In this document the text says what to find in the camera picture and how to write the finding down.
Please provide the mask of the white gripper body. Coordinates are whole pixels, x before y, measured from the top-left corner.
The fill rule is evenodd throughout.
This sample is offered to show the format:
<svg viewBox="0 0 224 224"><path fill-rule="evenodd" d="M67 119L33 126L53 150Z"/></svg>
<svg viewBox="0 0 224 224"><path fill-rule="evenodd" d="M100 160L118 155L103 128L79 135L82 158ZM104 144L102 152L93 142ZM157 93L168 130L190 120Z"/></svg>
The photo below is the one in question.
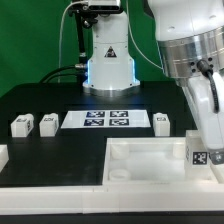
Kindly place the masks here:
<svg viewBox="0 0 224 224"><path fill-rule="evenodd" d="M188 79L182 88L205 148L224 153L224 78L213 74L218 93L219 111L215 112L210 82L203 75Z"/></svg>

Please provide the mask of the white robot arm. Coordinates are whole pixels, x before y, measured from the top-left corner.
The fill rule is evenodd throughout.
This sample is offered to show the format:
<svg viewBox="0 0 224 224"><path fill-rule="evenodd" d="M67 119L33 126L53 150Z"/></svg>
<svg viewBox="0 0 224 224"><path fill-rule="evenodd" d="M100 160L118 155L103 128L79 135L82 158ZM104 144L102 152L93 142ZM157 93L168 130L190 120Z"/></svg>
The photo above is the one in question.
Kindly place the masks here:
<svg viewBox="0 0 224 224"><path fill-rule="evenodd" d="M187 99L213 164L224 164L224 0L147 0L166 76ZM97 14L84 90L113 96L140 85L128 53L128 16L119 0L89 0Z"/></svg>

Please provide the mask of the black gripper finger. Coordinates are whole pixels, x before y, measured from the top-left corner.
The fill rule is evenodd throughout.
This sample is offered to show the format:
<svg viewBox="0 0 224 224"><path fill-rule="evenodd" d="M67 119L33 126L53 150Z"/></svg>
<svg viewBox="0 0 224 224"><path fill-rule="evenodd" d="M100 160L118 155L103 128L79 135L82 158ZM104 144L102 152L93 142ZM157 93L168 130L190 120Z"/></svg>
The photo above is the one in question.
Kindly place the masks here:
<svg viewBox="0 0 224 224"><path fill-rule="evenodd" d="M224 150L212 150L210 160L214 165L224 164Z"/></svg>

